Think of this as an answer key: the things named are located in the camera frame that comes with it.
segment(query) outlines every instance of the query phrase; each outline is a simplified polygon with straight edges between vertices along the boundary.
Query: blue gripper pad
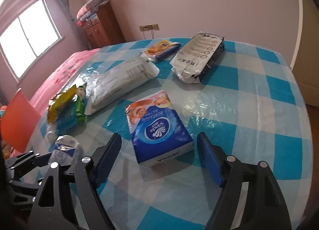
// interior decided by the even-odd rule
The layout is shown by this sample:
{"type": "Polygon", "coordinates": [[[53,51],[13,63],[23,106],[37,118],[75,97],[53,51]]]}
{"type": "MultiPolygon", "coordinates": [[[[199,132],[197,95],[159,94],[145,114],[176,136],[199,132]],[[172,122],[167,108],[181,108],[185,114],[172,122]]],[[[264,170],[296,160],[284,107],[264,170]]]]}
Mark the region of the blue gripper pad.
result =
{"type": "Polygon", "coordinates": [[[213,182],[219,187],[224,186],[221,176],[221,165],[226,158],[224,151],[216,145],[212,145],[204,132],[197,136],[197,150],[200,160],[204,163],[213,182]]]}
{"type": "Polygon", "coordinates": [[[102,183],[106,182],[121,147],[122,139],[119,134],[114,134],[106,146],[103,147],[102,151],[104,151],[104,153],[95,167],[94,183],[96,187],[99,187],[102,183]]]}

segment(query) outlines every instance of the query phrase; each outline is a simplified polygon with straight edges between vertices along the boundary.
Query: window sill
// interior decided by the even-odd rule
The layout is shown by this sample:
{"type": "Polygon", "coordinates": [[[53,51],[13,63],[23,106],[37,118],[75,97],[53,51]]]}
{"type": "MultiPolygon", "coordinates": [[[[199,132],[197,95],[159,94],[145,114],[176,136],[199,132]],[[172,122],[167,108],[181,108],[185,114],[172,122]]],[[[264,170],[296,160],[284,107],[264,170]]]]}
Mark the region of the window sill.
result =
{"type": "Polygon", "coordinates": [[[30,66],[26,69],[26,71],[22,74],[22,76],[20,78],[15,76],[15,79],[17,80],[17,86],[19,86],[21,84],[21,82],[23,81],[23,79],[26,77],[26,75],[29,73],[29,71],[32,70],[33,66],[36,64],[36,62],[38,62],[50,49],[52,49],[55,45],[57,45],[60,41],[62,41],[64,39],[64,37],[59,38],[58,40],[56,40],[53,44],[51,44],[44,52],[41,53],[40,56],[38,56],[31,64],[30,66]]]}

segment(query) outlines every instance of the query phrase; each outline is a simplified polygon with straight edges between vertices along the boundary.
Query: barcode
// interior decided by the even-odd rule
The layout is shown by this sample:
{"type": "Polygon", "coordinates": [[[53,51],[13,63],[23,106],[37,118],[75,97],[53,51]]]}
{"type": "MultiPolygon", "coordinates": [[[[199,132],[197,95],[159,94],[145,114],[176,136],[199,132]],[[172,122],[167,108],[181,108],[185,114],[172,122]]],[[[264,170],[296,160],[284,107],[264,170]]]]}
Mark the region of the barcode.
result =
{"type": "Polygon", "coordinates": [[[145,70],[146,69],[145,69],[144,65],[141,64],[141,65],[133,67],[132,69],[129,69],[126,73],[127,73],[129,78],[133,78],[136,75],[138,75],[138,74],[140,74],[142,72],[145,72],[145,70]]]}

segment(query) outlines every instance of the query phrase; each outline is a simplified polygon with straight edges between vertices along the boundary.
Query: window frame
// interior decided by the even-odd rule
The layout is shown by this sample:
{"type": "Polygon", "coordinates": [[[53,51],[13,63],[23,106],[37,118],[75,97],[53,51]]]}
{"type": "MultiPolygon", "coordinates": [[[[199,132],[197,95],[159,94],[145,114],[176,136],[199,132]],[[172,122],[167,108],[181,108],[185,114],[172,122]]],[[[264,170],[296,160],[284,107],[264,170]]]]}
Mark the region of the window frame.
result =
{"type": "Polygon", "coordinates": [[[58,29],[57,29],[57,27],[56,27],[54,21],[53,21],[53,19],[52,19],[52,16],[50,15],[50,12],[49,12],[49,9],[48,9],[48,7],[47,7],[47,4],[46,4],[45,0],[42,0],[42,3],[43,3],[43,6],[44,6],[44,9],[45,9],[45,12],[47,13],[47,16],[48,16],[48,18],[49,18],[49,20],[50,20],[50,23],[51,23],[51,25],[52,25],[52,27],[53,27],[53,29],[54,29],[56,35],[58,36],[58,39],[57,39],[55,42],[53,42],[49,47],[47,47],[39,56],[36,55],[36,53],[35,53],[33,47],[31,46],[31,44],[30,44],[30,42],[29,42],[29,40],[28,40],[28,38],[27,38],[27,36],[26,36],[26,33],[25,33],[24,29],[23,29],[23,26],[22,26],[22,24],[21,24],[21,21],[20,21],[19,16],[20,16],[25,10],[27,10],[30,6],[32,6],[34,3],[36,3],[37,1],[39,1],[39,0],[32,0],[32,1],[30,1],[28,4],[26,4],[22,9],[20,9],[20,11],[18,12],[18,14],[16,14],[16,15],[11,19],[11,21],[5,26],[5,29],[3,29],[3,31],[2,31],[2,33],[3,33],[5,30],[7,30],[7,28],[12,24],[12,22],[13,22],[15,19],[18,18],[19,23],[20,23],[20,26],[21,26],[22,31],[23,31],[23,34],[24,34],[24,36],[26,37],[26,40],[27,40],[29,46],[31,47],[31,49],[32,49],[32,51],[33,51],[33,53],[34,53],[34,55],[35,55],[35,57],[36,57],[35,60],[34,60],[34,61],[27,67],[27,69],[23,72],[23,74],[21,75],[21,77],[18,77],[18,76],[16,75],[14,69],[11,67],[11,65],[10,65],[10,63],[9,63],[9,61],[8,61],[8,59],[7,59],[7,57],[6,57],[5,53],[4,53],[4,51],[3,51],[3,49],[2,49],[2,45],[0,44],[0,52],[1,52],[2,56],[4,57],[4,61],[6,62],[8,68],[9,68],[9,70],[10,70],[10,72],[12,73],[12,75],[14,76],[14,78],[16,79],[18,85],[19,85],[19,83],[21,82],[21,80],[25,77],[25,75],[31,70],[31,68],[33,67],[33,65],[34,65],[44,54],[46,54],[53,46],[55,46],[59,41],[61,41],[61,40],[63,39],[62,36],[60,35],[60,33],[59,33],[59,31],[58,31],[58,29]]]}

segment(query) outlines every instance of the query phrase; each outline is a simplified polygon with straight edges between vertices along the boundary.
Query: wooden floor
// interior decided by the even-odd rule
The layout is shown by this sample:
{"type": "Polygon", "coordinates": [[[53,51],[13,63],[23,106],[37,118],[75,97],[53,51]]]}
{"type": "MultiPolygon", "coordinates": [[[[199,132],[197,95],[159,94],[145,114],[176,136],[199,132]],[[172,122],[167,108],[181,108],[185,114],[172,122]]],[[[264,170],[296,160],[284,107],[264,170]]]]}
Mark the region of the wooden floor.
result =
{"type": "Polygon", "coordinates": [[[312,141],[314,148],[314,165],[312,172],[311,189],[308,203],[304,212],[306,216],[311,209],[319,203],[319,108],[307,105],[312,141]]]}

